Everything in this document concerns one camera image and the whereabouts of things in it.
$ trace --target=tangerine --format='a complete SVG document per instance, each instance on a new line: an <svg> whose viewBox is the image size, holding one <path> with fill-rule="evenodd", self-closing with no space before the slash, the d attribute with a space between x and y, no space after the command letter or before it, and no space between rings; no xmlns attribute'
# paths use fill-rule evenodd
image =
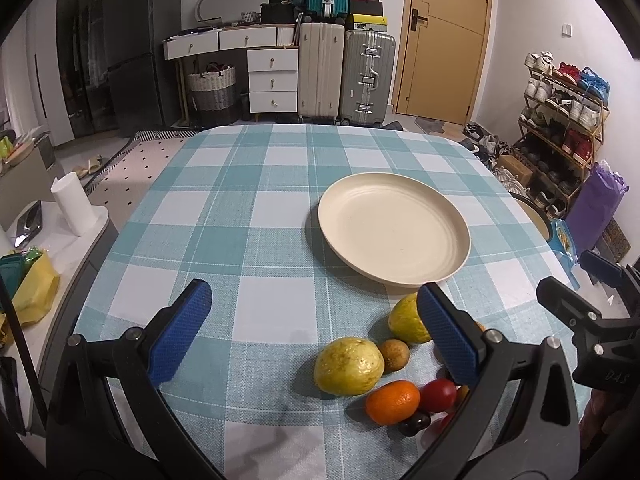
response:
<svg viewBox="0 0 640 480"><path fill-rule="evenodd" d="M367 415L380 426L409 418L420 404L420 390L409 381L393 381L371 392L364 403Z"/></svg>

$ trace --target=wooden door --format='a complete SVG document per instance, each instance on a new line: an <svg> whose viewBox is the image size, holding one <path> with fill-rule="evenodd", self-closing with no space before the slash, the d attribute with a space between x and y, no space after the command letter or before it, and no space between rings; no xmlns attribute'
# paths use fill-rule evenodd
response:
<svg viewBox="0 0 640 480"><path fill-rule="evenodd" d="M488 0L412 0L398 113L465 122L478 86L487 6Z"/></svg>

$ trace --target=shelf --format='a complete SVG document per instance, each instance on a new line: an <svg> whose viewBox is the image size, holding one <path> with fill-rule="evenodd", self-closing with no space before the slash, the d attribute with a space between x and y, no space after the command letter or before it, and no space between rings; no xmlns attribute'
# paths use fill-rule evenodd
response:
<svg viewBox="0 0 640 480"><path fill-rule="evenodd" d="M554 184L553 182L551 182L549 180L549 177L546 176L546 173L543 173L536 166L534 166L531 163L531 161L520 152L520 150L518 148L514 148L513 149L513 153L516 155L516 158L520 162L522 162L527 168L529 168L537 176L539 176L540 180L542 180L542 182L545 184L545 186L547 186L548 188L553 189L554 192L556 193L556 195L561 196L562 198L564 198L564 200L567 203L567 207L569 207L570 202L577 196L577 193L580 191L580 188L582 187L582 184L580 184L580 186L578 186L575 189L575 191L573 193L571 193L571 195L567 195L556 184Z"/></svg>
<svg viewBox="0 0 640 480"><path fill-rule="evenodd" d="M554 83L566 88L567 90L569 90L569 91L571 91L571 92L573 92L575 94L578 94L579 96L587 99L587 101L590 101L591 103L593 103L595 105L602 106L602 108L607 111L606 115L607 116L609 115L609 109L604 105L603 102L600 101L600 99L598 99L596 96L594 96L592 94L589 94L589 93L585 92L579 86L572 85L568 81L565 81L564 79L557 78L553 74L548 74L548 73L545 73L545 72L541 72L540 70L536 70L535 68L530 68L528 66L527 66L527 68L529 69L529 72L531 73L531 75L537 74L537 75L544 76L547 79L549 79L550 81L553 81Z"/></svg>
<svg viewBox="0 0 640 480"><path fill-rule="evenodd" d="M556 110L555 108L552 108L548 104L541 103L540 101L536 101L535 99L529 97L526 94L524 95L524 99L527 102L527 106L529 106L529 100L533 101L536 104L535 106L529 106L529 108L538 108L539 106L543 106L547 110L553 112L556 116L558 116L561 119L564 119L565 121L567 121L569 123L569 126L571 126L571 128L574 129L575 131L577 131L579 134L583 134L584 136L590 137L591 139L596 139L599 143L602 144L602 134L598 134L602 129L602 122L600 123L600 126L598 126L596 128L596 130L594 132L590 132L584 126L582 126L580 123L577 123L574 120L572 120L569 117L567 117L566 115L561 114L558 110Z"/></svg>
<svg viewBox="0 0 640 480"><path fill-rule="evenodd" d="M539 130L533 128L532 126L530 126L530 124L524 123L520 120L518 120L518 124L520 126L522 126L523 128L526 128L527 131L531 132L532 134L534 134L536 137L538 137L539 139L541 139L543 142L546 142L549 146L551 146L551 148L556 152L559 153L560 155L564 156L564 158L568 161L570 161L576 168L578 168L579 170L583 170L584 168L587 169L591 169L591 164L587 163L587 164L580 164L580 162L578 162L577 160L575 160L571 155L567 155L567 153L565 153L562 150L561 146L557 146L554 143L551 142L551 140L547 139Z"/></svg>

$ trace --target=shoe rack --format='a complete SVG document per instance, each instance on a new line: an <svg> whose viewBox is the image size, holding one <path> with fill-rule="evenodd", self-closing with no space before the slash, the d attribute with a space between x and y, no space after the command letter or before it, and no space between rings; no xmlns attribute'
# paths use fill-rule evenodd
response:
<svg viewBox="0 0 640 480"><path fill-rule="evenodd" d="M595 130L589 131L580 123L577 123L576 121L568 118L566 115L558 112L554 108L548 106L546 103L540 103L539 101L536 101L535 99L524 94L524 100L526 102L527 107L533 108L534 110L538 110L540 107L544 108L545 110L548 110L549 112L547 114L548 116L550 115L551 117L555 118L556 121L558 121L559 123L566 124L564 134L566 134L568 130L575 130L578 133L583 134L584 136L591 139L591 145L592 145L591 156L589 157L589 159L586 161L585 164L581 164L578 160L574 159L573 155L566 153L562 149L562 146L558 146L557 144L553 143L551 139L545 136L539 129L534 128L529 123L518 120L518 127L520 128L521 138L524 138L527 134L531 134L537 137L538 139L540 139L548 147L550 147L551 150L561 155L562 158L564 158L564 160L567 161L569 167L577 171L577 174L580 177L580 180L584 181L589 174L591 166L593 165L594 161L596 161L596 154L598 153L598 150L604 144L604 139L605 139L604 124L607 118L609 117L609 113L610 113L609 109L606 106L604 106L602 101L598 99L596 96L587 94L585 90L583 90L582 88L576 85L568 83L563 79L559 79L552 74L540 72L540 70L536 70L528 66L527 66L527 69L529 69L529 75L531 77L539 78L540 80L544 78L550 83L552 83L554 86L558 86L574 94L577 97L577 99L581 102L581 104L588 104L590 106L596 105L596 107L600 109L600 124L599 126L596 127ZM573 205L575 198L578 196L581 186L578 186L577 189L575 189L575 191L571 193L571 195L567 195L566 193L562 192L562 190L555 183L553 183L548 178L548 176L545 173L543 173L543 171L541 171L539 168L533 165L527 157L525 157L523 154L521 154L517 150L515 154L519 160L521 160L530 170L534 172L534 174L536 174L540 178L542 183L545 184L545 187L553 190L556 196L563 197L566 200L567 211L568 211L570 207Z"/></svg>

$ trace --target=checkered tablecloth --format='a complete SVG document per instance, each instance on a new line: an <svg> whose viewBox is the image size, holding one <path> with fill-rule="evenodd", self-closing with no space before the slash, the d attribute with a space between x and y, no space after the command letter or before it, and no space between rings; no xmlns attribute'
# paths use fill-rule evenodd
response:
<svg viewBox="0 0 640 480"><path fill-rule="evenodd" d="M322 396L312 380L315 356L330 341L390 336L386 316L407 293L351 270L319 229L322 192L363 171L399 173L446 195L469 225L472 249L443 290L510 340L559 336L575 367L569 331L535 300L539 280L555 275L566 283L564 271L465 148L345 126L209 130L185 142L125 225L76 330L88 340L117 338L145 326L191 279L209 282L211 313L161 391L229 479L390 480L422 453L419 438L368 421L362 398ZM421 386L439 367L433 344L417 346L409 364L380 384Z"/></svg>

